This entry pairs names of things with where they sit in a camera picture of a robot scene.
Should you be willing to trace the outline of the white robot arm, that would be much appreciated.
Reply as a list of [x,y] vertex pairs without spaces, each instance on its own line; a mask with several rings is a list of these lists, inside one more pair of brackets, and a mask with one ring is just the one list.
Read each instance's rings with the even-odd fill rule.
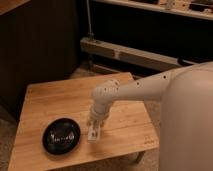
[[88,139],[97,141],[112,104],[161,103],[159,171],[213,171],[213,61],[170,69],[120,84],[111,79],[92,91]]

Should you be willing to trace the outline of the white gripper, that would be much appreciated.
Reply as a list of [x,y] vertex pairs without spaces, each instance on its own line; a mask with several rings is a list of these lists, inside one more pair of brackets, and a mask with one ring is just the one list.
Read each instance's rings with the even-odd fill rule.
[[109,117],[109,107],[104,107],[101,111],[97,111],[94,106],[90,108],[89,118],[87,121],[88,132],[93,132],[95,127],[96,134],[100,134],[101,128]]

